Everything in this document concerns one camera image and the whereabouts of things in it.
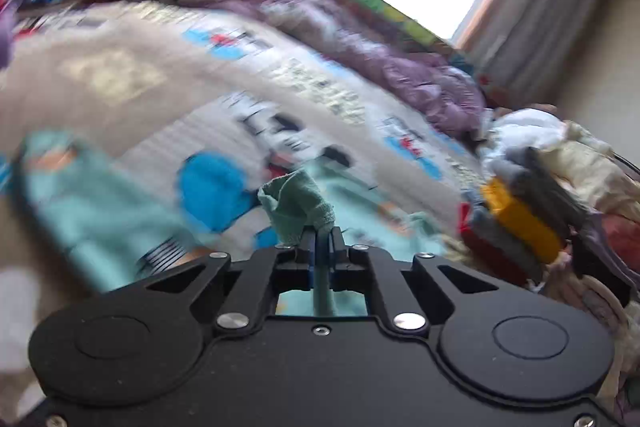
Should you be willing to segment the teal patterned child garment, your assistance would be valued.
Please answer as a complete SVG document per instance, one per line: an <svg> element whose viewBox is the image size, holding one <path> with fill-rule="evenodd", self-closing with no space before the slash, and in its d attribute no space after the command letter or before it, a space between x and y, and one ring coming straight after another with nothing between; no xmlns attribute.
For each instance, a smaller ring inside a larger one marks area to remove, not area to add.
<svg viewBox="0 0 640 427"><path fill-rule="evenodd" d="M444 250L432 220L408 213L331 161L310 162L254 188L226 156L201 150L171 176L167 204L114 161L61 131L27 135L14 160L13 190L77 275L106 293L201 254L245 260L292 244L305 227L339 228L349 244L409 261Z"/></svg>

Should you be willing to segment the white cream clothes pile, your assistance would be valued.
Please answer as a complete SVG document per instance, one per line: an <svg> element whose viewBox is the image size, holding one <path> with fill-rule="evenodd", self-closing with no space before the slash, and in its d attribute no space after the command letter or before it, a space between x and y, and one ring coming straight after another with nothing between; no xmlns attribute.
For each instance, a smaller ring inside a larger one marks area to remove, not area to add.
<svg viewBox="0 0 640 427"><path fill-rule="evenodd" d="M492 121L480 146L485 172L510 148L533 147L544 169L586 206L639 220L639 183L614 162L611 145L580 124L539 108L507 113Z"/></svg>

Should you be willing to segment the purple pink folded clothes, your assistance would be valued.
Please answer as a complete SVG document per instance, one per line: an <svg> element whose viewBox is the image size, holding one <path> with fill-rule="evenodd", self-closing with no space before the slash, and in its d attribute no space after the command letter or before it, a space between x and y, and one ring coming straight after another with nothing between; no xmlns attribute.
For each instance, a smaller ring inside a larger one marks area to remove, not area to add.
<svg viewBox="0 0 640 427"><path fill-rule="evenodd" d="M639 422L639 272L631 269L608 239L638 254L639 225L620 216L591 213L570 236L567 251L550 265L540 291L594 317L614 341L614 360L600 388L601 403L627 425ZM631 231L628 239L620 237Z"/></svg>

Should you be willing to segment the red folded garment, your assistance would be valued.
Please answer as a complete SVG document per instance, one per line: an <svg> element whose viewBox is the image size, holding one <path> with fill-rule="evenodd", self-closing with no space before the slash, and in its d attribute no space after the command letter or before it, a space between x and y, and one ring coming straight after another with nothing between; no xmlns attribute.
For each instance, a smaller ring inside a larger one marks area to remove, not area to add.
<svg viewBox="0 0 640 427"><path fill-rule="evenodd" d="M526 286L528 282L538 284L544 278L544 268L537 260L513 259L499 248L481 239L471 228L471 205L462 202L459 206L458 230L462 242L488 269L499 279L503 279L516 286Z"/></svg>

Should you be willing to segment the blue grey folded jeans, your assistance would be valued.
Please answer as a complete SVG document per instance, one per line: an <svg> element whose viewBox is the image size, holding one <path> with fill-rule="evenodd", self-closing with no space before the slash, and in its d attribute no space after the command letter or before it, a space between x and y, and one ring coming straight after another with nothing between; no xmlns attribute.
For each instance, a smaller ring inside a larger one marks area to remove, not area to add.
<svg viewBox="0 0 640 427"><path fill-rule="evenodd" d="M463 192L465 202L471 205L471 228L481 239L503 251L513 259L536 258L530 249L510 232L506 231L497 219L491 214L480 191L476 188L468 188Z"/></svg>

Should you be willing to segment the Mickey Mouse bed blanket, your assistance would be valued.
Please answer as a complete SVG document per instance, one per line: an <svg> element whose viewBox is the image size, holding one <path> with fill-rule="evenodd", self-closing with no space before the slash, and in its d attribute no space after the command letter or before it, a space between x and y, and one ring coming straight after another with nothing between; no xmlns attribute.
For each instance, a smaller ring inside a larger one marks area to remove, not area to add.
<svg viewBox="0 0 640 427"><path fill-rule="evenodd" d="M1 290L58 309L91 291L13 190L27 135L61 131L167 204L171 176L211 150L250 187L324 159L455 236L478 160L417 110L279 31L227 12L115 3L12 37L1 73Z"/></svg>

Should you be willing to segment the purple crumpled duvet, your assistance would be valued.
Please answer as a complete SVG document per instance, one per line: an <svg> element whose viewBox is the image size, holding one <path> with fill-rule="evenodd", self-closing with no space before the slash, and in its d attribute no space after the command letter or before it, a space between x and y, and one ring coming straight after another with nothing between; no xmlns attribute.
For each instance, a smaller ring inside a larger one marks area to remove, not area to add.
<svg viewBox="0 0 640 427"><path fill-rule="evenodd" d="M475 80L433 51L409 52L378 35L335 0L178 0L277 28L349 68L454 138L477 132L486 108Z"/></svg>

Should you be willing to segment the yellow folded sweater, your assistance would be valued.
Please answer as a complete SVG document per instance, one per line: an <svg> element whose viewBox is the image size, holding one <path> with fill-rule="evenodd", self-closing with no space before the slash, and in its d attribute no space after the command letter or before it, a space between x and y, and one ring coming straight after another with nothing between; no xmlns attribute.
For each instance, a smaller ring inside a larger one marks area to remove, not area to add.
<svg viewBox="0 0 640 427"><path fill-rule="evenodd" d="M488 209L499 225L524 243L544 265L552 265L564 249L561 237L513 196L495 176L480 187Z"/></svg>

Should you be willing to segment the dark grey folded garment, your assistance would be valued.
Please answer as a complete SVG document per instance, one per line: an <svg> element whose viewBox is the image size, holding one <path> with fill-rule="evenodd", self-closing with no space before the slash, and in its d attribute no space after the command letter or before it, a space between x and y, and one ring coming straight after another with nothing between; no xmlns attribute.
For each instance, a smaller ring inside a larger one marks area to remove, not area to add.
<svg viewBox="0 0 640 427"><path fill-rule="evenodd" d="M552 174L544 167L544 163L536 150L531 146L514 148L510 158L518 165L525 167L534 180L541 184L541 192L548 202L559 210L564 221L575 229L579 229L589 215L589 208L574 195L556 182Z"/></svg>

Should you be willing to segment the colourful alphabet headboard panel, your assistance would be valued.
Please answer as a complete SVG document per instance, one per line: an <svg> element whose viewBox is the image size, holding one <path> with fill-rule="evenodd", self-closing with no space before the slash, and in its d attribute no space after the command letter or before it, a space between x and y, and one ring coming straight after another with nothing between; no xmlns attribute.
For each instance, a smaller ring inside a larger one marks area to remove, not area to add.
<svg viewBox="0 0 640 427"><path fill-rule="evenodd" d="M456 52L446 40L383 0L335 1L352 12L357 20L406 50L420 48L445 56Z"/></svg>

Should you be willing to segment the grey window curtain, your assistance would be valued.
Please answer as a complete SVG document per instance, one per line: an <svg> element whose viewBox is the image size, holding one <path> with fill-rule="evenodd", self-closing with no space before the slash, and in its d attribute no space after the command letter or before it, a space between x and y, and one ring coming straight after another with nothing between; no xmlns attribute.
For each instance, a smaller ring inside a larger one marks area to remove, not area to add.
<svg viewBox="0 0 640 427"><path fill-rule="evenodd" d="M551 90L600 0L496 0L468 57L488 98L540 102Z"/></svg>

